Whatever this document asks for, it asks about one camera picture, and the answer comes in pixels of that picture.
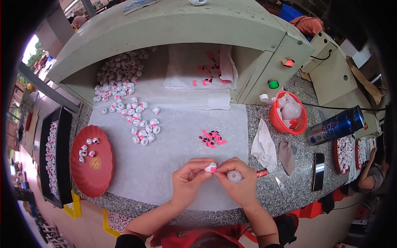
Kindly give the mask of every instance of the smartphone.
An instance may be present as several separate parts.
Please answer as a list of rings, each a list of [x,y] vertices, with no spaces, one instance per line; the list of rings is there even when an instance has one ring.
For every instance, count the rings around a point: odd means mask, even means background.
[[[322,190],[324,179],[324,154],[314,154],[313,188],[312,191]]]

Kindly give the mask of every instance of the plastic bag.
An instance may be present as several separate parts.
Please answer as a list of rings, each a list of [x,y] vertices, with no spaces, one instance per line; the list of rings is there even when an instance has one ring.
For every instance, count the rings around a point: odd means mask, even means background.
[[[302,112],[302,105],[288,93],[279,99],[279,106],[283,120],[293,120],[299,118]]]

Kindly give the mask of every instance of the person's right hand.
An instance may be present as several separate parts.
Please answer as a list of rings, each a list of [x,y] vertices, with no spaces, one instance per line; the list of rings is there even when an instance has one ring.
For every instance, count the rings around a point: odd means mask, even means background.
[[[371,160],[371,161],[373,161],[373,160],[375,159],[376,151],[377,151],[376,148],[373,148],[373,149],[371,150],[371,153],[370,153],[370,160]]]
[[[243,179],[238,183],[232,183],[226,174],[236,170],[241,173]],[[223,162],[213,175],[219,180],[230,197],[242,208],[255,204],[256,199],[256,170],[249,167],[240,159],[234,157]]]

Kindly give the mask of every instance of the black tray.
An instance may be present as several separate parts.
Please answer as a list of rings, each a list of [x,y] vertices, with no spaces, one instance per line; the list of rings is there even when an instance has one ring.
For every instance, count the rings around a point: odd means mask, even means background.
[[[46,170],[46,143],[50,134],[50,125],[58,120],[55,143],[55,174],[58,185],[59,200],[51,194],[48,186],[50,180]],[[72,114],[63,107],[58,108],[43,120],[40,137],[40,183],[42,194],[45,200],[51,202],[58,208],[73,202],[71,194],[70,170],[69,170],[69,135],[72,122]]]

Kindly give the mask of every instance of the black sleeve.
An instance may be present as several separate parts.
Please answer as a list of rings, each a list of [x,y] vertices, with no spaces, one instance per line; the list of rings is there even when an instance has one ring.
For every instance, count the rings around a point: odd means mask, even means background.
[[[123,234],[117,238],[115,248],[146,248],[146,246],[138,236]]]
[[[282,246],[280,244],[269,244],[265,248],[284,248],[284,246]]]

